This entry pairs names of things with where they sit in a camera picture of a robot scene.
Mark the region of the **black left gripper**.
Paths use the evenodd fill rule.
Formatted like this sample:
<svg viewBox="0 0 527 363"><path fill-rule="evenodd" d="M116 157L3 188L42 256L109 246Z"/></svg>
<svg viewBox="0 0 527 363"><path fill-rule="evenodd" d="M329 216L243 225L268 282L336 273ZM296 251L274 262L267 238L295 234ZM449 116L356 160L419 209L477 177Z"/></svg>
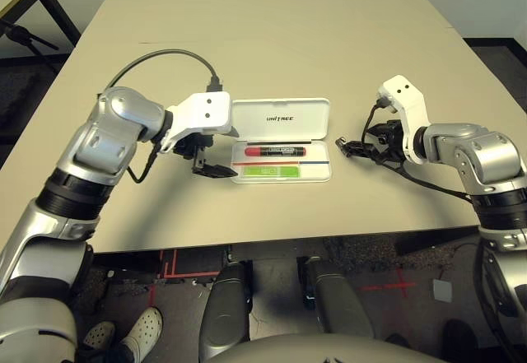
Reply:
<svg viewBox="0 0 527 363"><path fill-rule="evenodd" d="M229 137L239 137L235 127L228 133ZM172 151L182 156L186 160L192 160L192 172L195 175L207 178L232 178L233 170L223 165L209 165L205 159L206 147L213 145L213 135L203 135L201 133L191 133L187 137L181 138L173 147Z"/></svg>

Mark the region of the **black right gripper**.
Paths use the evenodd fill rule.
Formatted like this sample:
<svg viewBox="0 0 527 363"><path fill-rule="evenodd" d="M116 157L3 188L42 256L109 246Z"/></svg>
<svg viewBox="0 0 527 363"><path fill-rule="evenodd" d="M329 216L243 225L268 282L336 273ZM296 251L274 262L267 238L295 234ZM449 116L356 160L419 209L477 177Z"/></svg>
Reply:
<svg viewBox="0 0 527 363"><path fill-rule="evenodd" d="M350 149L348 157L369 158L378 165L386 163L402 165L406 161L403 153L403 128L399 120L388 120L372 127L367 123L365 137L369 137L371 141L347 143L347 148Z"/></svg>

